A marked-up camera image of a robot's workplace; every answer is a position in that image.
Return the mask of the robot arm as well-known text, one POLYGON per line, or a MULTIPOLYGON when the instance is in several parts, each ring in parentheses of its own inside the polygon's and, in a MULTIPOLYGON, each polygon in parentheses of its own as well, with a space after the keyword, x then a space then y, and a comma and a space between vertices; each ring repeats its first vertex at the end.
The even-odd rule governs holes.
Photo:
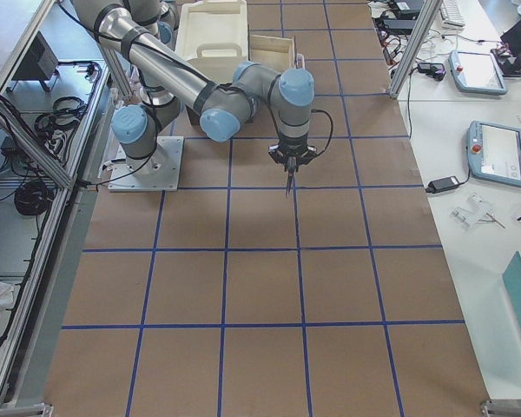
POLYGON ((178 57, 155 34, 158 1, 75 1, 77 18, 96 42, 119 52, 161 87, 191 107, 207 137, 225 142, 240 131, 264 102, 279 141, 268 154, 293 175, 319 157, 307 142, 314 79, 306 69, 279 73, 260 63, 238 64, 233 82, 222 87, 178 57))

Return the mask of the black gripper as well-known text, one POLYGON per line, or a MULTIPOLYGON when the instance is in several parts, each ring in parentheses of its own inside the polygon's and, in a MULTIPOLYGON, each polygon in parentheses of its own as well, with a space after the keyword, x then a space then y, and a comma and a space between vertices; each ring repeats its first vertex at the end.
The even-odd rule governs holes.
POLYGON ((276 164, 282 165, 287 173, 297 172, 299 166, 307 165, 318 157, 317 149, 307 142, 279 141, 268 147, 268 154, 276 164))

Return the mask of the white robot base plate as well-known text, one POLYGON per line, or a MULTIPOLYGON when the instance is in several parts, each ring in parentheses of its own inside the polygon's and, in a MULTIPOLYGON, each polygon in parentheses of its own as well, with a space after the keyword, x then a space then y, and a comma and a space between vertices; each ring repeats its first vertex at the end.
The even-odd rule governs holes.
POLYGON ((127 159, 122 145, 117 147, 115 158, 122 159, 112 167, 114 180, 108 182, 110 192, 156 192, 176 191, 179 186, 182 136, 159 136, 155 153, 143 162, 127 159))

